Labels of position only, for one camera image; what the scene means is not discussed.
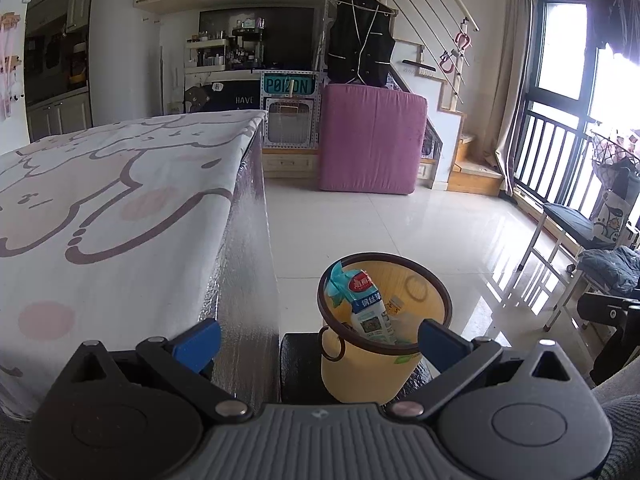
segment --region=beige curtain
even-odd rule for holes
[[[484,140],[484,156],[504,175],[504,190],[513,193],[514,158],[528,80],[534,0],[507,0],[502,55],[494,104]]]

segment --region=black vest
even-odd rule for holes
[[[343,3],[338,4],[337,18],[330,33],[329,79],[334,83],[363,82],[369,86],[385,86],[396,44],[389,32],[393,11],[377,0],[338,2]]]

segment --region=white tile floor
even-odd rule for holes
[[[535,230],[509,203],[425,187],[409,196],[322,192],[312,182],[290,179],[268,179],[266,193],[281,334],[321,327],[315,297],[329,265],[348,254],[380,251],[415,260],[442,280],[453,303],[450,327],[466,339],[486,334],[528,349],[552,338],[581,373],[591,369],[591,356],[601,348],[591,328],[579,331],[562,314],[549,333],[542,331],[563,289],[534,256],[500,307]],[[542,235],[536,247],[544,254],[552,245]],[[568,262],[557,256],[556,263],[563,269]]]

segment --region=white wall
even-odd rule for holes
[[[167,104],[182,102],[184,97],[184,46],[187,38],[197,34],[199,10],[185,10],[162,16],[160,45],[162,45],[162,83],[164,112]]]
[[[443,48],[434,38],[433,33],[424,25],[417,11],[408,0],[396,0],[399,7],[407,13],[414,25],[418,28],[421,36],[436,56],[440,56]],[[453,15],[461,20],[463,15],[453,0],[443,0]],[[458,110],[467,114],[465,121],[465,131],[476,134],[478,137],[484,136],[491,106],[494,98],[495,84],[497,80],[498,64],[500,62],[500,50],[502,48],[502,28],[504,26],[504,12],[506,0],[463,0],[473,18],[478,22],[479,32],[471,32],[472,46],[466,51],[470,67],[465,66],[463,78],[465,85],[462,86],[460,97],[464,104],[458,105]],[[450,50],[452,41],[446,31],[442,28],[434,13],[430,10],[424,0],[414,0],[420,12],[429,20],[442,43]],[[438,12],[449,31],[455,37],[456,25],[446,13],[442,4],[438,0],[429,0],[434,9]],[[390,7],[397,7],[389,1]],[[400,14],[396,18],[394,25],[394,36],[399,40],[407,40],[415,43],[422,41],[417,37],[410,27],[407,19]],[[437,62],[425,52],[424,62],[431,66],[437,66]],[[441,72],[436,76],[444,77]],[[444,105],[449,105],[450,91],[445,92]]]
[[[15,31],[14,47],[9,53],[11,56],[19,56],[24,59],[24,16],[27,5],[22,0],[0,0],[0,16],[6,12],[20,14],[20,22]],[[16,68],[17,80],[24,84],[24,67],[22,64]],[[11,116],[0,122],[0,155],[21,148],[29,143],[29,129],[27,127],[27,115],[24,97],[11,104]]]
[[[427,116],[442,141],[440,162],[436,174],[433,176],[434,182],[439,184],[434,184],[433,189],[442,190],[446,189],[444,183],[449,180],[449,171],[453,164],[453,155],[456,149],[458,133],[460,132],[460,121],[463,118],[460,114],[439,110],[436,106],[442,87],[439,81],[429,77],[418,76],[416,75],[416,68],[402,63],[403,59],[415,60],[418,52],[417,45],[398,41],[391,56],[391,64],[413,93],[427,99]]]
[[[133,0],[92,0],[89,90],[94,126],[162,114],[160,18]]]

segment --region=reflective insulation foil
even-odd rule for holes
[[[201,319],[213,317],[222,327],[212,382],[254,409],[278,400],[280,340],[261,138],[262,132],[256,132],[240,164],[201,314]]]

